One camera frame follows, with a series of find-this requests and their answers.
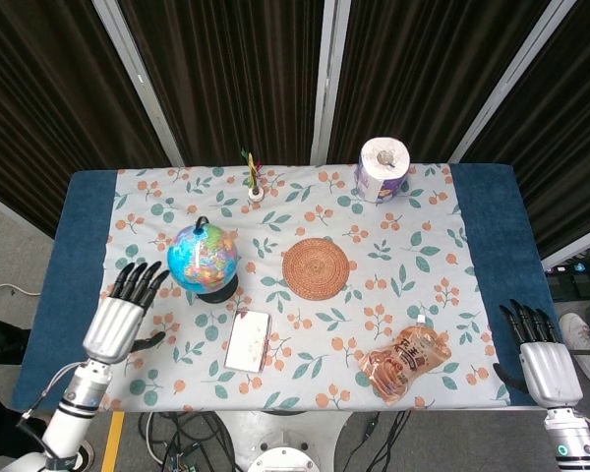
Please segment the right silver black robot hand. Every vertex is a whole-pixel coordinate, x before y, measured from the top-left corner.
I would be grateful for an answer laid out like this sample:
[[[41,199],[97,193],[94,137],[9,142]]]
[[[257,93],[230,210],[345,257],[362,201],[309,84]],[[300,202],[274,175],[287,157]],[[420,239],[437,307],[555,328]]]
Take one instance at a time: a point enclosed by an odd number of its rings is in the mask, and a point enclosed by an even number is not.
[[[515,378],[495,363],[498,378],[545,409],[573,409],[583,392],[569,351],[549,315],[514,299],[508,307],[501,305],[500,311],[510,327],[523,377]]]

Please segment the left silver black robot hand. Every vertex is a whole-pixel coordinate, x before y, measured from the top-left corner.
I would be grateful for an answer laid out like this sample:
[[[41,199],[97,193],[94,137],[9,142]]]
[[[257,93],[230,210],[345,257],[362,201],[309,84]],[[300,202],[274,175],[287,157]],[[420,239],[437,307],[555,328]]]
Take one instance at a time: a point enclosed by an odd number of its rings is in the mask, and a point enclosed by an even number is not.
[[[119,272],[83,341],[89,358],[107,365],[118,364],[129,354],[150,349],[164,339],[164,331],[137,339],[142,321],[169,274],[168,269],[160,267],[161,262],[130,263]]]

